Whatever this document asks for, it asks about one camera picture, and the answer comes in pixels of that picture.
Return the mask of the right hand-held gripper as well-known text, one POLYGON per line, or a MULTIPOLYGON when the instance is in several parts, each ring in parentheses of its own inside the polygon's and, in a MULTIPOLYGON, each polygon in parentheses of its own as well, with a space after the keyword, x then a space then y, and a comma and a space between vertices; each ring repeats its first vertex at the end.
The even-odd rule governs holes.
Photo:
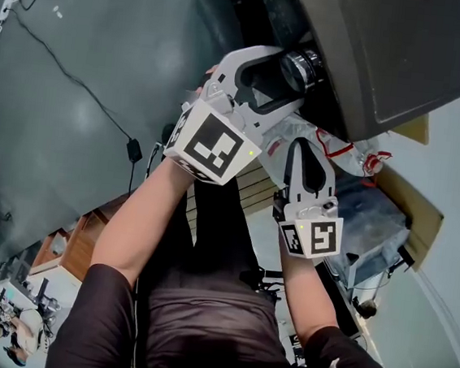
POLYGON ((305 138, 293 140, 287 153, 285 188, 274 193, 272 214, 290 255, 313 260, 339 254, 343 218, 338 216, 337 198, 332 197, 335 178, 323 151, 305 138), (302 200, 308 193, 323 199, 302 200))

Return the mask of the person's left hand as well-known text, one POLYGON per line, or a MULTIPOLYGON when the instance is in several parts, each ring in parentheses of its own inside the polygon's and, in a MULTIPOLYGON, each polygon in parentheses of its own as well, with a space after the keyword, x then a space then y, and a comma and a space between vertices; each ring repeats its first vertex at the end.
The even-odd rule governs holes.
POLYGON ((204 88, 204 85, 207 83, 207 81, 212 77, 212 75, 214 74, 214 72, 217 70, 218 68, 218 65, 215 64, 214 66, 212 66, 209 70, 206 71, 206 73, 204 73, 204 75, 201 77, 201 79, 199 80, 199 84, 197 86, 197 89, 195 90, 195 93, 197 94, 197 96, 199 97, 202 93, 202 90, 204 88))

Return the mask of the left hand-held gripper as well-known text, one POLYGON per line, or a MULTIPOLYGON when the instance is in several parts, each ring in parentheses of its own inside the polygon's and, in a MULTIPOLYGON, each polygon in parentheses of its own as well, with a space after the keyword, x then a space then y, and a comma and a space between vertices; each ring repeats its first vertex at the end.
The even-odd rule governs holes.
POLYGON ((303 105, 303 98, 271 100, 262 106, 233 97, 277 73, 282 47, 256 45, 223 57, 203 81, 193 102, 185 102, 163 155, 201 182, 225 185, 261 154, 263 133, 303 105))

